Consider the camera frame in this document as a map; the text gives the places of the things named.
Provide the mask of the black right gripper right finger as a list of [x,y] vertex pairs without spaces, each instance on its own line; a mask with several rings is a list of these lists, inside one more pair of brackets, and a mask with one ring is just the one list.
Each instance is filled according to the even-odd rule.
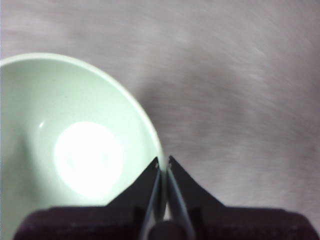
[[189,240],[316,240],[302,214],[281,208],[227,206],[202,188],[173,157],[167,168],[173,218]]

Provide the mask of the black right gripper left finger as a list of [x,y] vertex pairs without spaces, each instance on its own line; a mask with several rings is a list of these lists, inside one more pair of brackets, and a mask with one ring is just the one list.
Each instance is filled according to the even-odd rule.
[[161,171],[154,158],[138,178],[104,206],[59,206],[29,214],[15,240],[138,240],[159,202]]

